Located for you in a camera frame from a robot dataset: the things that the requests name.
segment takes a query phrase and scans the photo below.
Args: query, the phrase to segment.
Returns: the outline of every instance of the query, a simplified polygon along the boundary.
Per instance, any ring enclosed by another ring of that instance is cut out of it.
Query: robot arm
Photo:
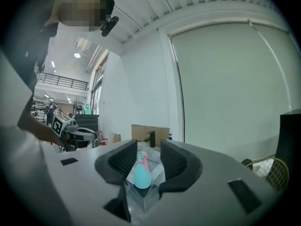
[[[89,141],[97,138],[94,131],[79,127],[74,119],[63,114],[55,115],[51,129],[60,137],[66,151],[75,151],[78,147],[85,147]],[[66,141],[66,134],[70,135],[69,141]]]
[[[55,117],[52,129],[59,136],[75,135],[77,141],[95,138],[64,115]],[[2,141],[9,146],[0,157],[6,180],[34,215],[52,225],[130,225],[132,212],[124,184],[135,164],[136,140],[47,154],[30,133],[2,132]],[[162,140],[161,161],[166,181],[160,184],[160,198],[145,214],[142,226],[251,225],[278,198],[267,182],[222,153]],[[53,215],[47,205],[67,217]]]

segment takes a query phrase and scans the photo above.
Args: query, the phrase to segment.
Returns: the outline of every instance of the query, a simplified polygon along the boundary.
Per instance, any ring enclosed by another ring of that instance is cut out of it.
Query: dark hair
[[[111,16],[114,6],[115,6],[115,1],[114,0],[106,0],[105,1],[105,14],[108,16]]]

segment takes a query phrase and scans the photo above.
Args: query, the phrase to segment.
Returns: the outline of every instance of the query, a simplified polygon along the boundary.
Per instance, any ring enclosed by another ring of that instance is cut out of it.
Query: glass wall
[[[105,69],[106,63],[107,63],[107,59],[105,59],[102,62],[102,64],[99,66],[99,68],[95,72],[92,96],[91,96],[92,114],[94,114],[94,115],[99,115],[100,95],[101,95],[103,75],[104,75],[104,69]]]

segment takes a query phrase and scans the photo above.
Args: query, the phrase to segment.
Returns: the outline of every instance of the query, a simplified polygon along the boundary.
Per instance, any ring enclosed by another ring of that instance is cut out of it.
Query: shelving
[[[32,115],[34,116],[34,118],[36,118],[37,120],[39,120],[42,123],[46,122],[46,117],[45,117],[45,113],[44,110],[46,108],[46,106],[49,105],[49,100],[36,100],[34,99],[34,102],[36,104],[32,104]]]

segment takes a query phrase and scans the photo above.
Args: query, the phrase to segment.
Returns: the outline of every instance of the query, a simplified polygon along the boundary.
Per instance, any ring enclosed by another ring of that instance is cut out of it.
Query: person
[[[53,110],[53,115],[58,114],[57,111],[58,111],[58,105],[55,104],[55,108],[54,108],[54,110]]]
[[[51,126],[53,122],[53,118],[55,115],[55,110],[57,109],[57,106],[55,104],[51,104],[46,107],[46,125]]]
[[[1,47],[8,61],[23,82],[31,89],[18,126],[38,139],[63,146],[50,127],[38,122],[30,114],[35,85],[44,70],[50,37],[55,37],[58,24],[82,31],[94,31],[110,18],[114,0],[27,0],[10,21]]]
[[[35,102],[32,102],[31,110],[32,111],[36,111],[36,103]]]
[[[58,113],[59,113],[59,114],[63,114],[63,110],[62,110],[61,107],[58,109]]]

